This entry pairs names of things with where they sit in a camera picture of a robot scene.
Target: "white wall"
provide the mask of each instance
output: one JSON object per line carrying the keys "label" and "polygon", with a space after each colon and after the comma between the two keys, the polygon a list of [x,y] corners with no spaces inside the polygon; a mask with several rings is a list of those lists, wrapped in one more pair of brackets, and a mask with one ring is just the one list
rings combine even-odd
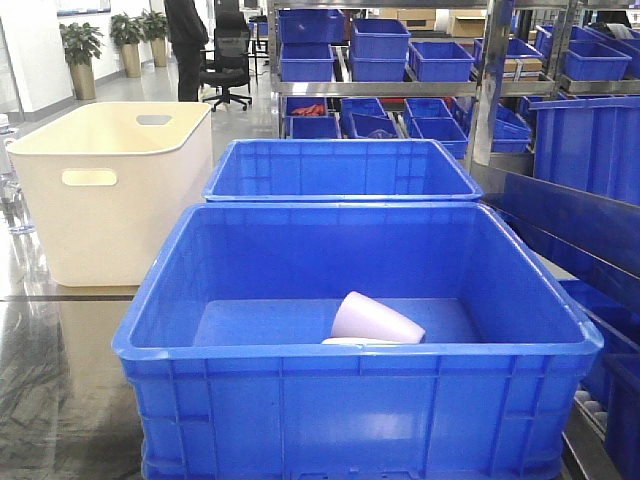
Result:
{"label": "white wall", "polygon": [[55,0],[0,0],[0,16],[24,111],[71,96]]}
{"label": "white wall", "polygon": [[[111,14],[140,15],[149,0],[111,0]],[[124,69],[109,37],[111,14],[57,17],[56,0],[0,0],[0,17],[11,55],[18,92],[25,112],[37,112],[73,95],[69,67],[64,60],[59,23],[89,22],[100,28],[102,55],[93,59],[96,80]],[[140,60],[151,60],[151,47],[139,45]]]}

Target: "person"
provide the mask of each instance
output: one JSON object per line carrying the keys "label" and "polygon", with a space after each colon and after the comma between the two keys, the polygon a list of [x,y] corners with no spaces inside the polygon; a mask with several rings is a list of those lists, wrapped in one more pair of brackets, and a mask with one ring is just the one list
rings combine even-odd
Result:
{"label": "person", "polygon": [[169,41],[178,61],[178,101],[197,102],[200,89],[201,50],[209,43],[193,0],[164,0]]}

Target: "black pants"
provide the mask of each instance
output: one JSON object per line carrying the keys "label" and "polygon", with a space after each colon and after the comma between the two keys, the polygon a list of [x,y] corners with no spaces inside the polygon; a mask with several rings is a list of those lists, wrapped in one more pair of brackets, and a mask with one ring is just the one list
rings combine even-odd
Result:
{"label": "black pants", "polygon": [[197,102],[200,88],[201,45],[174,43],[173,53],[178,61],[178,101]]}

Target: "white storage bin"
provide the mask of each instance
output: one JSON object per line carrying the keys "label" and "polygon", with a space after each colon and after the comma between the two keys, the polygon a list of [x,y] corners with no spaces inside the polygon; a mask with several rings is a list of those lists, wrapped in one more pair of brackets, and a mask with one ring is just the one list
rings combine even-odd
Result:
{"label": "white storage bin", "polygon": [[213,165],[210,106],[80,107],[8,147],[53,279],[138,285]]}

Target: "potted plant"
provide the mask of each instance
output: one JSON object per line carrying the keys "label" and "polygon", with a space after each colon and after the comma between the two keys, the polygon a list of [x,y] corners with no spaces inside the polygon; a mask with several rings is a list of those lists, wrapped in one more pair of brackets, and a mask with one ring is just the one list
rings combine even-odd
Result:
{"label": "potted plant", "polygon": [[113,15],[111,17],[111,38],[120,48],[127,77],[139,77],[141,69],[138,44],[144,40],[140,19],[130,17],[126,13]]}
{"label": "potted plant", "polygon": [[140,19],[144,38],[151,44],[153,64],[156,67],[166,67],[167,43],[165,38],[169,30],[167,17],[161,12],[143,10]]}
{"label": "potted plant", "polygon": [[73,90],[78,100],[96,98],[96,82],[93,77],[91,58],[100,58],[100,39],[102,33],[98,27],[88,23],[79,25],[60,24],[60,36],[64,47],[64,59],[69,65]]}

